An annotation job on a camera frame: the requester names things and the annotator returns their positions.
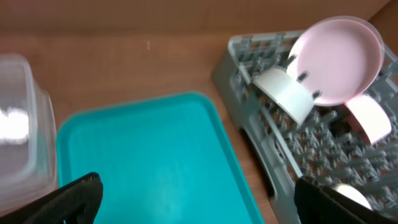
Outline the teal serving tray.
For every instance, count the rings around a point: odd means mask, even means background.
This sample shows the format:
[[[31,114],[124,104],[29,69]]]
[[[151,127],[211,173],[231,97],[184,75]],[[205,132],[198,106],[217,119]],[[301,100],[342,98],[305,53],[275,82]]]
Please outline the teal serving tray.
[[[86,111],[57,135],[58,182],[99,174],[96,223],[262,223],[214,104],[182,93]]]

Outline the grey bowl with food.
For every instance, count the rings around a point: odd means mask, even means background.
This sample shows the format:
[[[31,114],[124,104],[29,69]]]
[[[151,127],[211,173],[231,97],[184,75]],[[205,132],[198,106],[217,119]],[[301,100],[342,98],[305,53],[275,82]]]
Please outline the grey bowl with food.
[[[265,70],[254,77],[252,83],[298,125],[305,121],[314,106],[312,93],[283,67]]]

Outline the pink plate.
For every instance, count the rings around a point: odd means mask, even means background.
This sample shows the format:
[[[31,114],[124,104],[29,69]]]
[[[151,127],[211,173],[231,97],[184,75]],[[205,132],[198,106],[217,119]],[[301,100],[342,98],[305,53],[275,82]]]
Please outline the pink plate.
[[[335,106],[361,95],[384,62],[384,42],[369,22],[352,16],[324,19],[304,31],[290,50],[287,73],[308,77],[303,86],[321,91],[317,106]]]

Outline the white cup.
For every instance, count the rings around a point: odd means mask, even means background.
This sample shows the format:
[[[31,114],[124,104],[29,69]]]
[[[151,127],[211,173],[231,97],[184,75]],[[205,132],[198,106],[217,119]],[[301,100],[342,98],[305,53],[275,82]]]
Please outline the white cup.
[[[344,195],[345,197],[355,201],[356,203],[372,210],[372,207],[367,201],[366,197],[356,188],[347,184],[335,184],[332,189]]]

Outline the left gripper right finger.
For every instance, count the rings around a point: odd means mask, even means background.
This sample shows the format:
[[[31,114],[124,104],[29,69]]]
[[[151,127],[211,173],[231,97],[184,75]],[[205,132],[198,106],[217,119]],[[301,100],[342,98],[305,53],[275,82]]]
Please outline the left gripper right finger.
[[[311,177],[296,181],[294,203],[302,224],[395,224]]]

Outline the pink bowl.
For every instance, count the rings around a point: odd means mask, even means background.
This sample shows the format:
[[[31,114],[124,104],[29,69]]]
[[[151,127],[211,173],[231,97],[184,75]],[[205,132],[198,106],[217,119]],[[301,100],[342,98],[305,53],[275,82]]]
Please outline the pink bowl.
[[[347,122],[355,133],[363,133],[364,141],[375,144],[391,132],[391,122],[380,104],[369,95],[358,95],[345,103],[351,113]]]

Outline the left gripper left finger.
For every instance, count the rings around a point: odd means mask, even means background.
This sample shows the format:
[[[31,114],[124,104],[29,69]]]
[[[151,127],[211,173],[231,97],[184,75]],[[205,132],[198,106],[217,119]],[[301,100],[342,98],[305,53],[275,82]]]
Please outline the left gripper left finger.
[[[90,172],[7,215],[1,223],[93,223],[103,199],[103,184]]]

